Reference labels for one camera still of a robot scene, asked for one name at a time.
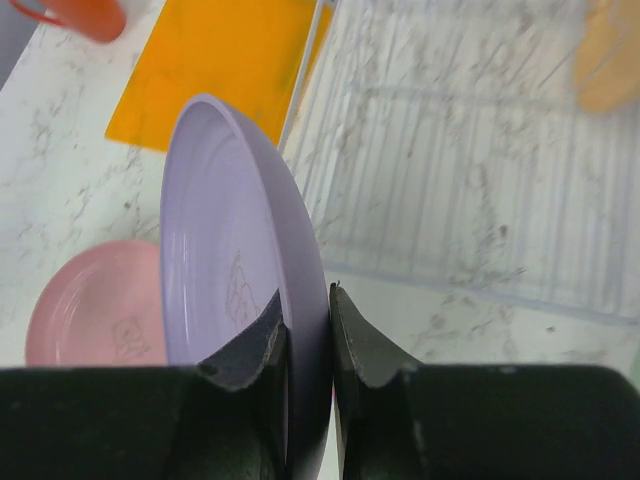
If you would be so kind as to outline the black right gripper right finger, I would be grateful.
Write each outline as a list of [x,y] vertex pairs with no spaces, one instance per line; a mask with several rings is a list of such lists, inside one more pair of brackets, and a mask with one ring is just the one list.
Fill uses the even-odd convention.
[[639,394],[594,365],[425,364],[329,294],[345,479],[635,479]]

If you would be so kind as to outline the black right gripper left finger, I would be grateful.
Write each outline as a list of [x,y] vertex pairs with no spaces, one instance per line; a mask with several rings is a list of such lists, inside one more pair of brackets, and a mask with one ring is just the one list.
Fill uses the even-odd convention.
[[1,373],[5,479],[281,479],[281,302],[195,366]]

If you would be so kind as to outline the pink plate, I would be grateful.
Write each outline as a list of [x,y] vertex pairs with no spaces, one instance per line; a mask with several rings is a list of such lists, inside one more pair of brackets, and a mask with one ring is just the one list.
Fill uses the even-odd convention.
[[159,247],[141,240],[111,241],[68,261],[36,302],[25,363],[165,365]]

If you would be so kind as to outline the purple plate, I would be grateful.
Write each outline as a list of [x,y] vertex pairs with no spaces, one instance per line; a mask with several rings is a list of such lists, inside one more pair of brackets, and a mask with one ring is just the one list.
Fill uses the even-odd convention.
[[166,354],[196,364],[278,297],[288,333],[288,474],[317,477],[332,391],[329,302],[296,182],[259,127],[208,94],[182,110],[160,208]]

